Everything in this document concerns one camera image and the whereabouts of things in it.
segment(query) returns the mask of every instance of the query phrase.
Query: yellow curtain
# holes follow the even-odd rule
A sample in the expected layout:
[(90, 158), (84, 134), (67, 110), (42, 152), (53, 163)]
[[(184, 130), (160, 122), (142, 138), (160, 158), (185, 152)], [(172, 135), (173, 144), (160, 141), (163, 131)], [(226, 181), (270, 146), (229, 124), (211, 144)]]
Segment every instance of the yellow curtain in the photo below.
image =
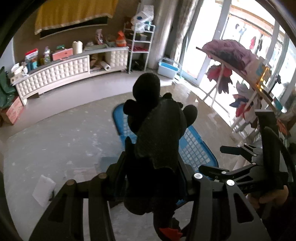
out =
[(35, 34), (98, 17), (112, 18), (118, 0), (48, 0), (39, 9)]

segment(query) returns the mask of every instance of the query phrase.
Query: white roll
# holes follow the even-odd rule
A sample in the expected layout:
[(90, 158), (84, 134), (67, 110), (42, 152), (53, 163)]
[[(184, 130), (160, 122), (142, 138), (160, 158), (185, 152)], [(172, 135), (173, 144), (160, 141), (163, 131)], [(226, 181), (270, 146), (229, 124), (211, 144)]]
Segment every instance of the white roll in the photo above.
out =
[(72, 43), (72, 48), (73, 48), (73, 53), (74, 54), (79, 54), (82, 53), (82, 47), (83, 47), (83, 43), (81, 41), (74, 41)]
[(110, 70), (111, 68), (105, 61), (101, 61), (100, 65), (102, 65), (105, 70)]

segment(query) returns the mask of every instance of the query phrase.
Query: basket handle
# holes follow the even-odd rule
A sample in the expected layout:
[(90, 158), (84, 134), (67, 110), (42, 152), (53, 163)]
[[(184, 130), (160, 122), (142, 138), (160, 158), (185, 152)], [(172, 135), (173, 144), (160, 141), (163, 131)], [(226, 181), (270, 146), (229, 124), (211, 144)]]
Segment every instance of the basket handle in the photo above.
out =
[(163, 57), (158, 63), (160, 64), (163, 60), (170, 61), (170, 62), (173, 62), (173, 63), (177, 64), (178, 65), (178, 68), (179, 68), (179, 71), (182, 68), (182, 65), (180, 63), (178, 63), (177, 61), (174, 61), (174, 60), (172, 60), (170, 58), (166, 58), (166, 57)]

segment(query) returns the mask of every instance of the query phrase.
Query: silver bolt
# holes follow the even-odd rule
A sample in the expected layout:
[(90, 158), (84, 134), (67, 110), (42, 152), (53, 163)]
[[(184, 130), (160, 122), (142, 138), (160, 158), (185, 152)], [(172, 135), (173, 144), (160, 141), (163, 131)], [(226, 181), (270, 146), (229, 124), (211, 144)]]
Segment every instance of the silver bolt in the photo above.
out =
[(73, 179), (70, 179), (66, 182), (67, 186), (72, 186), (75, 183)]
[(233, 180), (230, 180), (230, 179), (228, 179), (226, 181), (226, 183), (227, 183), (228, 186), (233, 186), (235, 184), (234, 181)]
[(195, 179), (202, 179), (202, 174), (201, 173), (195, 173), (194, 178)]
[(102, 172), (99, 174), (99, 179), (106, 179), (107, 176), (108, 176), (107, 173)]

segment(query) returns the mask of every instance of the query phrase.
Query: green bag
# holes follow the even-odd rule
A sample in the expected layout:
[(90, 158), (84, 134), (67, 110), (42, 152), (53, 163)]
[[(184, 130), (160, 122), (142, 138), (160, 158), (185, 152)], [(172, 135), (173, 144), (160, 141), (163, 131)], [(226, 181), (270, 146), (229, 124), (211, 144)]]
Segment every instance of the green bag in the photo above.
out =
[(0, 109), (5, 109), (12, 105), (16, 89), (10, 86), (4, 67), (0, 69)]

